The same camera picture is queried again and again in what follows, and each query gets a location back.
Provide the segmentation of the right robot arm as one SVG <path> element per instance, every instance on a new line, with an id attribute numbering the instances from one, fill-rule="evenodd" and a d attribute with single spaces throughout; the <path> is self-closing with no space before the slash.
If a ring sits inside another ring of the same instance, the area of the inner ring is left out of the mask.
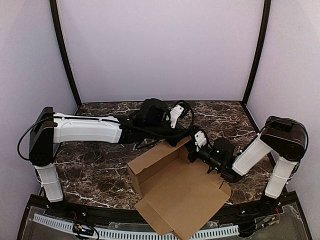
<path id="1" fill-rule="evenodd" d="M 210 144 L 207 133 L 194 127 L 186 144 L 188 160 L 201 160 L 208 165 L 207 173 L 215 171 L 228 183 L 235 183 L 246 175 L 264 157 L 276 153 L 271 177 L 261 199 L 276 200 L 293 178 L 309 147 L 306 127 L 291 118 L 270 116 L 264 126 L 239 153 L 226 138 L 217 138 Z"/>

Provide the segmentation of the brown cardboard box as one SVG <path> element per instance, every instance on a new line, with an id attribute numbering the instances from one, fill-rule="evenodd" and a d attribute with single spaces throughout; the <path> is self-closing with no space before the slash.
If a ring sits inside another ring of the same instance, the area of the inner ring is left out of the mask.
<path id="1" fill-rule="evenodd" d="M 190 239 L 229 200 L 231 188 L 208 165 L 188 160 L 187 143 L 161 142 L 127 164 L 141 200 L 135 209 L 159 235 Z"/>

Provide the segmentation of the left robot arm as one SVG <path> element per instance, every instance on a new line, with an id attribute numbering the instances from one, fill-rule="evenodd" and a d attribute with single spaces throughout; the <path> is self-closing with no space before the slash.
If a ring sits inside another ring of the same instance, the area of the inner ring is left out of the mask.
<path id="1" fill-rule="evenodd" d="M 178 123 L 187 114 L 191 123 L 184 127 Z M 46 198 L 51 203 L 63 201 L 64 193 L 55 166 L 54 144 L 64 142 L 106 142 L 110 144 L 137 144 L 145 139 L 164 140 L 175 147 L 187 137 L 195 121 L 194 111 L 185 100 L 179 100 L 172 108 L 157 98 L 148 98 L 141 107 L 129 115 L 107 117 L 76 116 L 54 112 L 45 107 L 36 122 L 25 134 L 29 135 L 28 157 L 39 176 Z"/>

